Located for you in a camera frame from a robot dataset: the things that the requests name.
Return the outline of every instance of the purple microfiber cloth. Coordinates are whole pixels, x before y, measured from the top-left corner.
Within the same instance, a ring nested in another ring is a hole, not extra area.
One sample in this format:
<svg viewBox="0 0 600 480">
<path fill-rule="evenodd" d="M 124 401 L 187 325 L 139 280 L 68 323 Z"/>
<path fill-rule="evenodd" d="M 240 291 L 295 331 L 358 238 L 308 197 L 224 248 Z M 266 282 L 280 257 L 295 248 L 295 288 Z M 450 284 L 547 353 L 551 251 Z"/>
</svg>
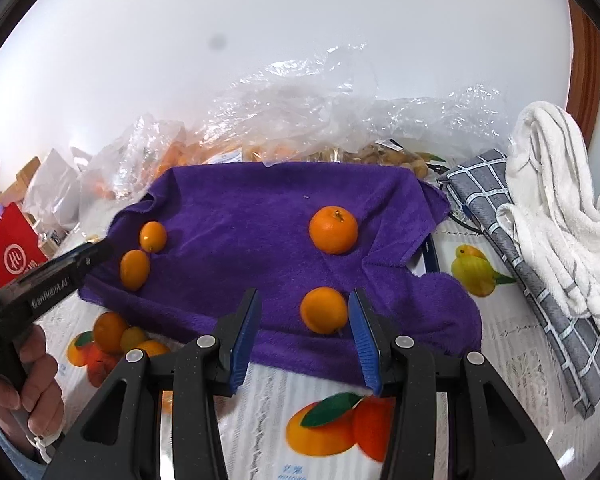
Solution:
<svg viewBox="0 0 600 480">
<path fill-rule="evenodd" d="M 309 220 L 327 205 L 358 220 L 358 241 L 347 254 L 325 254 L 309 238 Z M 300 318 L 300 302 L 318 286 L 345 298 L 364 287 L 376 312 L 391 317 L 400 333 L 447 354 L 479 349 L 480 315 L 462 286 L 448 274 L 417 277 L 405 268 L 448 212 L 439 190 L 403 168 L 323 162 L 173 168 L 116 216 L 108 234 L 116 254 L 87 277 L 80 295 L 131 324 L 189 342 L 211 332 L 256 287 L 262 322 L 251 361 L 363 384 L 350 327 L 315 334 Z M 151 220 L 165 226 L 168 242 L 151 254 L 147 282 L 128 292 L 120 258 L 139 247 L 140 229 Z"/>
</svg>

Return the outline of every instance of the sleeve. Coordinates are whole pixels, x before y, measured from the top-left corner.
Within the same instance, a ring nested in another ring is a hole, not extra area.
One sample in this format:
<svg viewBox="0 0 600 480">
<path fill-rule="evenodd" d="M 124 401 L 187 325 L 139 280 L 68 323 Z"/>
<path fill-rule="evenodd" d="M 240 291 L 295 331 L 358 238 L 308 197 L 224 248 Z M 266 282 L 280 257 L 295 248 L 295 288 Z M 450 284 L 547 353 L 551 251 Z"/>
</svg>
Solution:
<svg viewBox="0 0 600 480">
<path fill-rule="evenodd" d="M 46 465 L 39 464 L 25 457 L 8 441 L 1 429 L 0 446 L 25 480 L 41 480 L 42 475 L 45 473 Z"/>
</svg>

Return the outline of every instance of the person's hand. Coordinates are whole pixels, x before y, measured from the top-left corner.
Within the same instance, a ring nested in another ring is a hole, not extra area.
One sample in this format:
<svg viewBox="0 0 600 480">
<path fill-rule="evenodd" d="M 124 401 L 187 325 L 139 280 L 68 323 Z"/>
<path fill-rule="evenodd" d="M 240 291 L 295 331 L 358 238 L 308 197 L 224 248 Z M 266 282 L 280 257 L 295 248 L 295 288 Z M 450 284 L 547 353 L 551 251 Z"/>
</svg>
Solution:
<svg viewBox="0 0 600 480">
<path fill-rule="evenodd" d="M 64 416 L 62 391 L 55 380 L 58 362 L 46 353 L 45 332 L 38 325 L 33 326 L 29 338 L 20 348 L 20 360 L 32 363 L 21 393 L 0 380 L 0 428 L 20 452 L 33 457 L 34 448 L 11 410 L 24 407 L 30 413 L 28 426 L 31 433 L 42 437 L 58 431 Z"/>
</svg>

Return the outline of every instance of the gray plaid cloth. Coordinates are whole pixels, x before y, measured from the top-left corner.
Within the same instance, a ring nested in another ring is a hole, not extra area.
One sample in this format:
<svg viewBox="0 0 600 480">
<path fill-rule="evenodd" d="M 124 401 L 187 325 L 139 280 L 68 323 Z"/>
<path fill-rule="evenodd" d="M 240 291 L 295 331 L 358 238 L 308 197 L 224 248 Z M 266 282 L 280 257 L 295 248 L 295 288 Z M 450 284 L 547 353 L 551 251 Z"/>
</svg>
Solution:
<svg viewBox="0 0 600 480">
<path fill-rule="evenodd" d="M 513 240 L 498 225 L 496 209 L 511 202 L 506 163 L 505 155 L 489 150 L 447 171 L 438 180 L 517 277 L 562 367 L 573 405 L 587 418 L 600 402 L 600 334 L 589 319 L 570 319 L 563 314 L 538 275 L 520 257 Z"/>
</svg>

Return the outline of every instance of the plastic bag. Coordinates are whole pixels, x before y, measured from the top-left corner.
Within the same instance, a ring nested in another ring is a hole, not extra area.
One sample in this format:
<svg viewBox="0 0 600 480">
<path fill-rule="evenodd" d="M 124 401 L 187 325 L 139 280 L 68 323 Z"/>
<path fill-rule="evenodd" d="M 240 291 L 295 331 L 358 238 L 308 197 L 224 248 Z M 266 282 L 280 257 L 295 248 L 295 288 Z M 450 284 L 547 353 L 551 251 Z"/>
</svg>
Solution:
<svg viewBox="0 0 600 480">
<path fill-rule="evenodd" d="M 75 146 L 69 146 L 69 151 L 71 152 L 72 157 L 74 158 L 74 164 L 77 166 L 78 171 L 82 173 L 87 169 L 93 155 L 81 150 L 80 148 L 76 148 Z"/>
<path fill-rule="evenodd" d="M 376 91 L 362 46 L 274 63 L 214 100 L 206 120 L 190 132 L 178 164 L 237 160 L 240 152 L 240 160 L 265 165 L 334 161 L 334 150 L 368 151 L 389 139 L 400 139 L 412 152 L 467 157 L 510 142 L 496 90 L 473 85 L 446 98 L 391 101 L 376 99 Z"/>
<path fill-rule="evenodd" d="M 60 153 L 51 150 L 34 174 L 22 210 L 40 223 L 38 232 L 74 228 L 78 221 L 78 173 Z"/>
<path fill-rule="evenodd" d="M 185 138 L 179 121 L 156 121 L 149 114 L 139 117 L 122 136 L 93 155 L 80 175 L 80 223 L 97 201 L 113 202 L 105 208 L 114 211 L 138 200 L 173 165 L 175 148 L 184 146 Z"/>
</svg>

